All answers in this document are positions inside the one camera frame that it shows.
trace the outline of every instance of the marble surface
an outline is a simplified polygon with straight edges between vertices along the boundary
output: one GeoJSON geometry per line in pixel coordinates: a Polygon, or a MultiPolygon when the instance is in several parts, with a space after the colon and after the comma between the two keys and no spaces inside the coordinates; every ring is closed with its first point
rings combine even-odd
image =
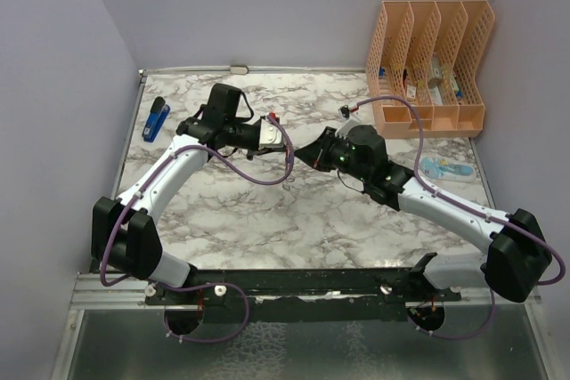
{"type": "MultiPolygon", "coordinates": [[[[216,82],[248,93],[258,114],[281,116],[296,147],[318,137],[324,126],[341,123],[338,107],[365,99],[364,74],[155,75],[147,78],[120,189],[141,178],[167,148],[178,123],[192,115],[216,82]],[[141,132],[155,97],[162,96],[171,113],[154,143],[141,132]]],[[[362,118],[372,123],[370,106],[362,118]]],[[[388,140],[388,155],[411,167],[417,140],[388,140]]],[[[468,139],[427,140],[424,153],[475,164],[468,139]]],[[[249,162],[244,153],[236,166],[259,178],[277,178],[283,155],[249,162]]],[[[350,177],[347,184],[358,184],[350,177]]],[[[437,181],[445,190],[488,205],[479,173],[470,183],[437,181]]],[[[213,159],[194,174],[172,199],[159,225],[163,246],[200,268],[287,269],[411,266],[425,253],[464,254],[474,248],[433,223],[379,206],[350,190],[336,174],[319,173],[296,162],[281,185],[252,184],[213,159]]]]}

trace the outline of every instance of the wire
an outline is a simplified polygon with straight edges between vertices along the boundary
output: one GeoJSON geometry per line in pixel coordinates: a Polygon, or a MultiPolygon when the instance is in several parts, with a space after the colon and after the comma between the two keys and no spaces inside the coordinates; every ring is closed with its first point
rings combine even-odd
{"type": "MultiPolygon", "coordinates": [[[[228,166],[237,175],[239,175],[240,177],[245,178],[246,180],[253,182],[255,184],[260,184],[262,186],[273,186],[275,184],[279,184],[280,182],[284,182],[285,180],[287,180],[287,178],[291,175],[291,172],[293,171],[293,164],[295,162],[295,154],[293,152],[293,143],[291,142],[291,139],[289,138],[289,136],[288,136],[287,132],[285,131],[285,129],[283,128],[283,126],[279,122],[277,122],[277,120],[275,120],[273,117],[271,117],[269,115],[267,115],[267,120],[269,120],[272,123],[272,125],[277,127],[277,129],[279,129],[279,131],[283,135],[283,138],[285,139],[286,146],[289,150],[288,154],[286,156],[285,174],[281,178],[278,178],[277,180],[272,180],[272,181],[258,180],[257,178],[253,178],[253,177],[247,175],[246,173],[242,172],[237,166],[235,166],[232,162],[230,162],[229,160],[224,158],[217,151],[212,150],[209,147],[199,145],[199,144],[191,144],[188,146],[183,146],[180,149],[176,150],[173,157],[166,158],[159,166],[157,166],[157,168],[152,172],[151,176],[141,185],[141,187],[139,188],[139,193],[141,194],[142,197],[144,197],[143,193],[148,189],[148,187],[152,184],[152,182],[154,182],[154,180],[162,172],[162,170],[174,158],[178,157],[179,155],[181,155],[182,153],[184,153],[187,150],[203,150],[203,151],[206,151],[208,154],[210,154],[213,157],[221,160],[226,166],[228,166]]],[[[116,285],[120,281],[125,280],[126,278],[129,277],[129,275],[123,275],[120,278],[113,279],[111,282],[109,282],[107,280],[107,277],[106,277],[107,265],[109,264],[110,251],[113,248],[113,243],[115,242],[115,238],[117,237],[118,230],[120,229],[121,224],[125,220],[126,215],[129,213],[130,209],[133,207],[134,203],[137,200],[139,200],[139,196],[134,195],[131,198],[131,200],[128,201],[128,203],[125,205],[125,207],[121,211],[120,215],[118,216],[118,219],[115,222],[115,225],[113,226],[113,229],[111,230],[111,233],[109,235],[109,240],[107,241],[107,246],[105,247],[105,251],[103,253],[103,257],[101,260],[101,271],[99,274],[99,278],[101,280],[101,283],[105,287],[112,287],[113,285],[116,285]]]]}
{"type": "Polygon", "coordinates": [[[231,153],[229,153],[227,155],[222,155],[222,156],[224,157],[224,159],[231,158],[237,151],[238,151],[238,148],[234,147],[231,153]]]}
{"type": "MultiPolygon", "coordinates": [[[[372,97],[372,98],[369,98],[368,100],[357,102],[356,106],[361,107],[364,104],[368,104],[369,102],[380,101],[380,100],[395,100],[395,101],[399,101],[399,102],[405,104],[405,106],[410,110],[410,112],[412,113],[412,115],[416,119],[416,122],[418,123],[419,145],[418,145],[418,152],[416,154],[416,159],[415,159],[414,164],[413,164],[413,174],[416,177],[416,180],[418,180],[419,184],[421,184],[421,186],[425,190],[429,191],[431,194],[435,195],[437,198],[441,198],[445,202],[448,202],[448,203],[458,207],[459,209],[462,209],[463,211],[466,211],[472,215],[475,215],[479,218],[484,218],[487,220],[487,217],[485,216],[485,214],[480,213],[479,211],[472,208],[471,206],[467,206],[465,204],[462,204],[461,202],[459,202],[459,200],[455,200],[454,198],[451,198],[445,194],[437,192],[436,189],[432,188],[429,184],[427,184],[424,181],[423,178],[421,178],[421,176],[419,175],[419,159],[421,158],[421,151],[423,150],[423,146],[424,146],[424,129],[423,129],[423,126],[421,125],[421,120],[419,119],[418,111],[407,100],[404,100],[404,99],[399,98],[399,97],[394,97],[393,95],[382,95],[379,97],[372,97]]],[[[565,277],[565,275],[566,275],[566,264],[564,263],[562,256],[558,253],[558,251],[556,249],[551,247],[549,244],[547,244],[542,239],[534,236],[529,231],[526,231],[523,228],[518,227],[517,225],[513,224],[512,222],[508,222],[506,220],[503,220],[501,218],[497,218],[497,217],[492,216],[492,215],[489,216],[488,220],[491,222],[496,222],[502,226],[508,227],[508,228],[516,231],[517,233],[520,233],[525,238],[532,240],[532,242],[534,242],[536,245],[543,247],[544,249],[549,251],[552,254],[552,256],[554,258],[556,258],[556,261],[558,262],[558,264],[560,266],[560,272],[558,273],[558,275],[556,277],[554,277],[552,279],[539,281],[538,285],[543,286],[543,285],[556,284],[557,282],[562,280],[562,278],[565,277]]]]}
{"type": "Polygon", "coordinates": [[[205,105],[202,104],[199,106],[199,109],[196,113],[194,113],[194,115],[192,117],[194,117],[195,119],[197,119],[198,117],[200,117],[200,115],[202,114],[202,112],[204,111],[204,107],[205,105]]]}
{"type": "Polygon", "coordinates": [[[196,287],[186,287],[186,288],[176,288],[176,287],[171,287],[167,284],[160,284],[163,288],[166,288],[170,291],[174,291],[176,293],[190,293],[190,292],[194,292],[194,291],[200,291],[201,289],[206,289],[206,288],[211,288],[211,287],[217,287],[217,286],[223,286],[223,287],[228,287],[228,288],[233,288],[235,289],[238,293],[240,293],[241,298],[243,298],[243,302],[244,302],[244,306],[246,308],[246,313],[243,317],[243,321],[241,322],[240,326],[238,327],[238,329],[236,329],[235,331],[233,331],[232,333],[228,334],[227,336],[223,336],[223,337],[219,337],[219,338],[193,338],[193,337],[188,337],[185,335],[177,335],[175,333],[172,332],[170,326],[168,325],[168,320],[165,317],[164,323],[165,323],[165,327],[168,330],[168,334],[167,336],[174,336],[176,338],[178,338],[179,340],[184,340],[185,342],[192,342],[192,343],[210,343],[210,344],[215,344],[215,343],[223,343],[223,342],[227,342],[228,340],[232,340],[237,334],[239,334],[241,331],[243,331],[243,329],[247,326],[248,321],[249,321],[249,301],[248,301],[248,296],[246,295],[246,293],[243,291],[243,289],[241,289],[240,287],[238,287],[237,285],[234,284],[230,284],[228,282],[216,282],[216,283],[212,283],[212,284],[204,284],[204,285],[197,285],[196,287]]]}
{"type": "Polygon", "coordinates": [[[358,190],[356,187],[351,187],[351,186],[349,186],[348,184],[346,184],[345,181],[344,181],[344,180],[342,179],[342,177],[340,176],[340,171],[339,171],[339,170],[337,170],[337,177],[338,177],[338,179],[340,180],[340,182],[342,182],[343,186],[345,186],[347,189],[357,191],[357,192],[359,192],[360,194],[363,194],[363,193],[364,193],[362,190],[358,190]]]}

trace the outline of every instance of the screw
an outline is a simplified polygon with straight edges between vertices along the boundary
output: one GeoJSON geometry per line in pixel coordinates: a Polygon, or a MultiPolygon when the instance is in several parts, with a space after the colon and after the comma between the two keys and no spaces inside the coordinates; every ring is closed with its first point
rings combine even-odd
{"type": "Polygon", "coordinates": [[[225,291],[226,291],[226,287],[223,285],[216,285],[214,287],[214,294],[216,294],[218,297],[224,296],[225,291]]]}
{"type": "Polygon", "coordinates": [[[392,287],[389,287],[388,285],[382,285],[380,287],[380,291],[382,291],[383,295],[390,295],[392,293],[392,287]]]}

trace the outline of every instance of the purple cable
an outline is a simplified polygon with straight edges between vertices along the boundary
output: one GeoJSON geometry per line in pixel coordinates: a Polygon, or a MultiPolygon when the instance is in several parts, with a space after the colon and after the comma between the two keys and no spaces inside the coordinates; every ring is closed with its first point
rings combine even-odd
{"type": "MultiPolygon", "coordinates": [[[[434,190],[429,184],[427,184],[423,180],[423,178],[421,178],[421,176],[419,175],[419,159],[421,158],[421,151],[423,150],[423,147],[424,147],[424,129],[423,129],[423,126],[421,125],[421,120],[419,119],[418,111],[407,100],[404,100],[403,98],[400,98],[400,97],[394,97],[393,95],[382,95],[379,97],[371,97],[368,100],[357,102],[356,106],[360,108],[361,106],[363,106],[364,104],[368,104],[369,102],[382,101],[382,100],[394,100],[394,101],[399,101],[399,102],[403,103],[410,110],[410,112],[412,113],[412,115],[416,119],[416,122],[418,122],[419,144],[418,144],[418,153],[416,154],[416,159],[413,163],[413,174],[414,174],[416,180],[418,180],[419,184],[421,184],[421,186],[425,190],[429,191],[432,194],[436,194],[436,190],[434,190]]],[[[470,214],[476,215],[477,217],[486,219],[484,214],[478,212],[476,209],[473,209],[470,206],[462,204],[461,202],[459,202],[458,200],[455,200],[454,198],[450,198],[449,196],[443,195],[441,193],[437,193],[436,196],[438,198],[441,198],[444,201],[458,207],[459,209],[462,209],[462,210],[464,210],[470,214]]],[[[562,259],[560,254],[553,247],[551,247],[549,244],[547,244],[543,240],[537,238],[532,233],[516,226],[515,224],[512,224],[510,222],[502,220],[501,218],[490,216],[489,220],[492,222],[497,222],[498,224],[509,227],[512,230],[515,230],[518,233],[521,233],[526,238],[529,238],[530,240],[532,240],[532,242],[534,242],[537,245],[545,248],[547,251],[549,251],[554,256],[554,258],[556,258],[556,260],[560,266],[560,273],[553,279],[539,281],[538,285],[556,284],[557,282],[562,280],[562,278],[564,278],[564,276],[566,275],[566,264],[564,263],[564,260],[562,259]]],[[[432,337],[442,338],[444,340],[467,340],[469,338],[473,338],[474,336],[477,336],[477,335],[483,333],[484,331],[487,330],[487,328],[489,328],[489,326],[491,326],[493,319],[495,317],[495,309],[496,309],[496,307],[495,307],[495,294],[491,289],[490,289],[490,291],[491,291],[491,311],[489,312],[489,317],[487,318],[485,323],[476,331],[473,331],[472,333],[466,334],[464,336],[455,336],[455,337],[439,335],[439,334],[435,334],[435,333],[430,334],[428,331],[426,331],[425,329],[422,330],[421,328],[419,329],[419,331],[424,332],[424,333],[426,333],[432,337]]]]}
{"type": "Polygon", "coordinates": [[[190,293],[190,292],[194,292],[194,291],[200,291],[201,289],[205,289],[205,288],[217,287],[218,285],[233,288],[238,293],[240,293],[241,297],[243,298],[244,305],[246,307],[246,314],[243,317],[243,321],[241,322],[240,326],[238,327],[238,329],[236,329],[234,332],[232,332],[231,334],[229,334],[227,336],[220,337],[220,338],[192,338],[192,337],[188,337],[188,336],[179,336],[179,335],[176,335],[172,332],[170,326],[168,325],[168,321],[165,318],[165,327],[168,329],[168,333],[171,336],[174,336],[178,339],[182,338],[182,340],[184,340],[185,342],[192,342],[192,343],[210,343],[210,344],[223,343],[223,342],[227,342],[228,340],[232,340],[237,334],[239,334],[241,331],[243,331],[243,328],[245,328],[248,324],[248,320],[249,320],[248,296],[246,295],[246,293],[243,292],[243,289],[241,289],[237,285],[233,285],[233,284],[230,284],[227,282],[216,282],[216,283],[212,283],[212,284],[197,285],[196,287],[186,287],[186,288],[176,288],[176,287],[171,287],[171,286],[166,285],[166,284],[160,284],[160,285],[166,289],[169,289],[170,291],[175,291],[176,293],[190,293]]]}
{"type": "Polygon", "coordinates": [[[137,198],[132,197],[131,200],[125,205],[121,214],[118,215],[117,222],[113,226],[112,231],[109,235],[109,241],[107,242],[107,246],[105,247],[105,252],[103,253],[103,258],[101,260],[101,271],[99,272],[99,279],[104,287],[112,287],[113,285],[117,285],[121,280],[125,280],[129,277],[129,275],[123,275],[120,278],[113,279],[111,282],[107,281],[106,273],[107,273],[107,263],[109,262],[110,257],[110,250],[113,248],[113,242],[115,242],[115,238],[117,237],[118,230],[121,227],[121,224],[125,220],[126,215],[128,214],[129,210],[133,207],[134,202],[136,202],[137,198]]]}
{"type": "Polygon", "coordinates": [[[493,319],[497,311],[497,305],[495,304],[495,293],[490,288],[489,291],[491,292],[491,311],[489,312],[487,320],[484,322],[484,324],[481,327],[479,327],[475,331],[471,331],[470,333],[465,334],[464,336],[448,336],[447,334],[437,334],[434,333],[433,331],[427,331],[426,329],[417,326],[410,317],[408,317],[408,321],[410,321],[415,326],[416,330],[418,330],[420,333],[423,333],[430,337],[441,338],[442,340],[451,340],[451,341],[468,340],[469,338],[473,338],[475,336],[478,336],[479,334],[484,333],[487,329],[489,329],[489,327],[493,323],[493,319]]]}

